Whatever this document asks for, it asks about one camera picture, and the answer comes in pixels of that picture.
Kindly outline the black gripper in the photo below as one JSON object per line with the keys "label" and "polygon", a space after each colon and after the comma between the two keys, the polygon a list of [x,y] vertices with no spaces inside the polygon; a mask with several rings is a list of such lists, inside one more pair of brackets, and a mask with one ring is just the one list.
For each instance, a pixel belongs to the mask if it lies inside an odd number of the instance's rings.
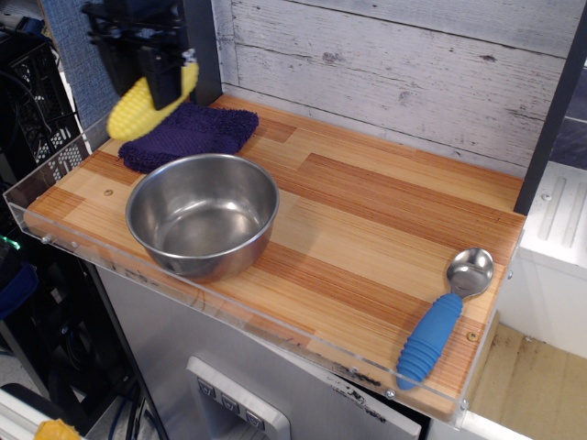
{"label": "black gripper", "polygon": [[188,42],[177,1],[86,2],[82,11],[118,95],[145,77],[156,110],[181,98]]}

